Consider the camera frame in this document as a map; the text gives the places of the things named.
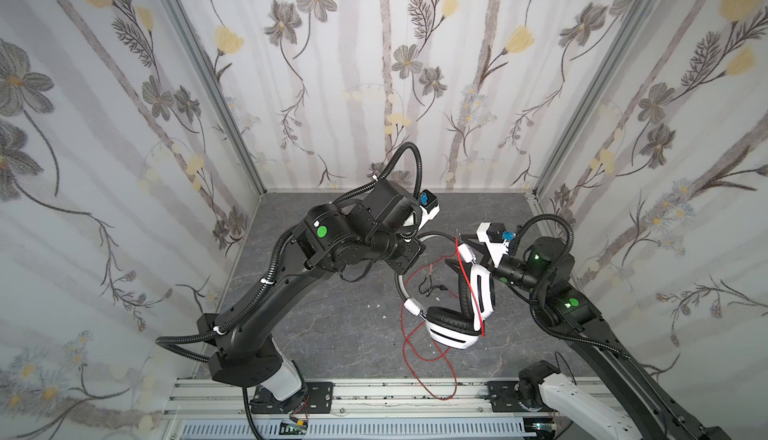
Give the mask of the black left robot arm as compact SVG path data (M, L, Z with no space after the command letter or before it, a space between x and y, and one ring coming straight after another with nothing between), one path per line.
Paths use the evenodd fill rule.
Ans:
M282 233L266 273L234 307L202 315L194 335L160 336L156 344L206 364L217 382L265 384L283 364L271 332L314 283L361 262L382 261L403 274L423 252L416 237L425 218L421 182L406 191L387 179L406 152L422 163L418 147L403 143L374 180L313 207Z

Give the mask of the white headphones with black pads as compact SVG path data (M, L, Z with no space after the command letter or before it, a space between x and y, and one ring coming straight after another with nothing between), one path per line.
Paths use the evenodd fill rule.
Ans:
M454 258L447 265L457 274L459 309L440 306L424 307L424 322L431 339L443 346L466 350L485 333L485 321L495 310L495 287L488 267L483 266L477 253L481 245L463 242L442 232L426 232L419 240L442 237L454 243Z

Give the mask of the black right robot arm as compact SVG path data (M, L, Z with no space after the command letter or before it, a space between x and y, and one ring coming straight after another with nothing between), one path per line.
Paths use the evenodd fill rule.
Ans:
M554 214L532 217L515 231L501 223L477 230L488 251L491 277L526 299L534 323L565 342L597 374L621 405L610 408L567 386L566 377L540 361L521 371L520 396L531 406L564 414L596 438L725 439L667 393L614 334L597 306L570 282L575 259L571 224Z

